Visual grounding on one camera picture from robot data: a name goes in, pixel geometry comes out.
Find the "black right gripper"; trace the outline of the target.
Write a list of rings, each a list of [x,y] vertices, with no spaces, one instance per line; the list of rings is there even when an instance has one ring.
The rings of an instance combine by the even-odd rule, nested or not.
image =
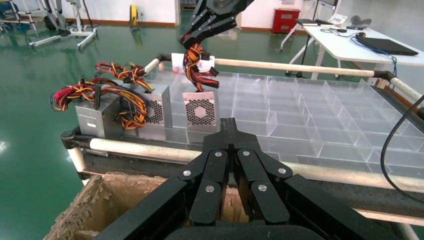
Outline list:
[[[236,27],[235,16],[253,2],[254,0],[199,0],[185,34],[180,37],[180,44],[191,47]]]

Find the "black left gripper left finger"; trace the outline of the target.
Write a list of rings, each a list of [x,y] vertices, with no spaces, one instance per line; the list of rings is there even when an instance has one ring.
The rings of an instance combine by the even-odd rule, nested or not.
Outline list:
[[[186,223],[212,226],[229,178],[230,120],[204,137],[202,152],[96,235],[97,240],[165,240]]]

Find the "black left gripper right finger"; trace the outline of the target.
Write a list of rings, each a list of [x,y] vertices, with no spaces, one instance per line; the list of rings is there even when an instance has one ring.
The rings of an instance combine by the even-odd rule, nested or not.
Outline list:
[[[396,240],[390,230],[364,217],[314,182],[264,153],[256,135],[229,119],[234,177],[249,216],[271,225],[296,225],[323,240]]]

